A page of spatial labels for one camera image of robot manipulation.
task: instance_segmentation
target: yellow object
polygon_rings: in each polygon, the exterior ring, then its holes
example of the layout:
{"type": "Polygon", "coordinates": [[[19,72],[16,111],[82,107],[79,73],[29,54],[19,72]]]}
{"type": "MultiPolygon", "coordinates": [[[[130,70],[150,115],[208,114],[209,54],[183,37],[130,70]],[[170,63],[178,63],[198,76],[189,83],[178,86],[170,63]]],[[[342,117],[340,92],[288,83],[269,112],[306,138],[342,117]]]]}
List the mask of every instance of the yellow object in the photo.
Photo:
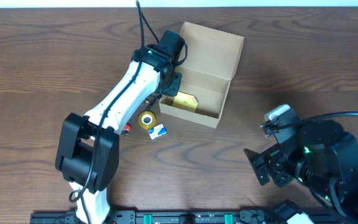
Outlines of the yellow object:
{"type": "Polygon", "coordinates": [[[173,99],[173,103],[172,103],[173,107],[182,110],[187,110],[193,113],[196,112],[197,105],[198,105],[198,99],[195,96],[182,92],[178,92],[177,96],[175,96],[175,99],[173,99]]]}
{"type": "Polygon", "coordinates": [[[139,115],[139,124],[143,129],[149,130],[156,124],[155,115],[151,111],[144,111],[139,115]]]}

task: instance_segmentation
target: wood grain surface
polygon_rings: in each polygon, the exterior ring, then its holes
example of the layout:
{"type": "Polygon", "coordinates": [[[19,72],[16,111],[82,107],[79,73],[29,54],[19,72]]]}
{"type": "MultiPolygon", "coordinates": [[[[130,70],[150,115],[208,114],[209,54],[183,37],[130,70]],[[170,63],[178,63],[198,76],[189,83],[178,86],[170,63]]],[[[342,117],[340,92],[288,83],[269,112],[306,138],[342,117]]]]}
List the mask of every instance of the wood grain surface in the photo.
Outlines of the wood grain surface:
{"type": "MultiPolygon", "coordinates": [[[[158,112],[154,141],[131,118],[108,188],[114,206],[139,210],[238,209],[286,198],[317,207],[293,182],[261,187],[243,148],[275,140],[259,124],[290,104],[308,116],[358,110],[358,8],[144,9],[157,36],[184,21],[246,38],[217,129],[158,112]]],[[[152,43],[146,31],[146,43],[152,43]]],[[[140,47],[135,9],[0,9],[0,223],[68,210],[71,188],[55,170],[65,117],[99,103],[140,47]]],[[[339,119],[358,138],[358,118],[339,119]]]]}

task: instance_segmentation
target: small box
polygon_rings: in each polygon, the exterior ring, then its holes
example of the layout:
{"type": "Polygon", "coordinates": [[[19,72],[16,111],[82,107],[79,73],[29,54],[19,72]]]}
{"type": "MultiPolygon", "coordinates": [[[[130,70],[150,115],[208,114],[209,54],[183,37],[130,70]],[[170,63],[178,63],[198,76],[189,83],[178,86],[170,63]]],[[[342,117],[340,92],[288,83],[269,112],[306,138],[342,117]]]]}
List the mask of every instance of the small box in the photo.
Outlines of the small box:
{"type": "MultiPolygon", "coordinates": [[[[216,128],[221,120],[231,80],[236,74],[244,37],[185,22],[180,35],[188,45],[179,91],[197,97],[196,111],[173,107],[174,97],[163,95],[161,113],[216,128]]],[[[179,60],[183,59],[183,48],[179,60]]]]}
{"type": "Polygon", "coordinates": [[[165,129],[163,124],[159,124],[156,127],[149,129],[149,135],[152,140],[166,133],[167,130],[165,129]]]}

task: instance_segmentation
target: tape roll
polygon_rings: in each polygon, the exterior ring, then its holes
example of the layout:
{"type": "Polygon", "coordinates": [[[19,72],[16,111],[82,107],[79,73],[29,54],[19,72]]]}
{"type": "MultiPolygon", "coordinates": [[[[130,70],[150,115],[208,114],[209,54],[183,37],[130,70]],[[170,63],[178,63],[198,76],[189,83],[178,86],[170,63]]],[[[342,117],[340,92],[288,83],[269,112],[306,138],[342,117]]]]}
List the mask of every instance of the tape roll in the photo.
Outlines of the tape roll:
{"type": "Polygon", "coordinates": [[[139,124],[143,129],[149,130],[156,124],[155,115],[151,111],[144,111],[139,115],[139,124]]]}

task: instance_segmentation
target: robotic arm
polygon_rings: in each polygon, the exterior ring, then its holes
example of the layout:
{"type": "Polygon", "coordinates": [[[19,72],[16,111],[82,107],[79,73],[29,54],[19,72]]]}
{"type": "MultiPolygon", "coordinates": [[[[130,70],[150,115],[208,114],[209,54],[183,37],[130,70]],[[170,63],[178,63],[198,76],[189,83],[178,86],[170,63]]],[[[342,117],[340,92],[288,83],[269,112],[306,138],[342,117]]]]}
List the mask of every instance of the robotic arm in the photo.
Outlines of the robotic arm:
{"type": "Polygon", "coordinates": [[[260,154],[244,152],[261,185],[269,182],[269,176],[278,187],[295,179],[333,215],[358,223],[358,143],[339,123],[326,120],[336,116],[358,116],[358,112],[300,120],[288,105],[279,106],[265,115],[261,125],[277,143],[260,154]]]}
{"type": "Polygon", "coordinates": [[[123,79],[102,102],[84,116],[71,113],[63,122],[56,169],[62,172],[64,179],[77,191],[82,190],[90,175],[87,189],[82,198],[76,201],[76,216],[82,222],[103,223],[108,217],[110,208],[106,199],[106,187],[117,171],[119,135],[135,110],[151,93],[156,91],[158,96],[177,94],[181,74],[174,72],[174,69],[185,60],[178,61],[184,45],[183,38],[166,30],[158,45],[148,45],[134,51],[123,79]],[[104,118],[103,113],[114,99],[116,101],[104,118]],[[97,124],[103,118],[103,125],[98,127],[97,124]],[[93,161],[93,147],[81,140],[95,139],[98,128],[101,130],[98,153],[93,161]],[[88,174],[92,165],[94,169],[88,174]]]}

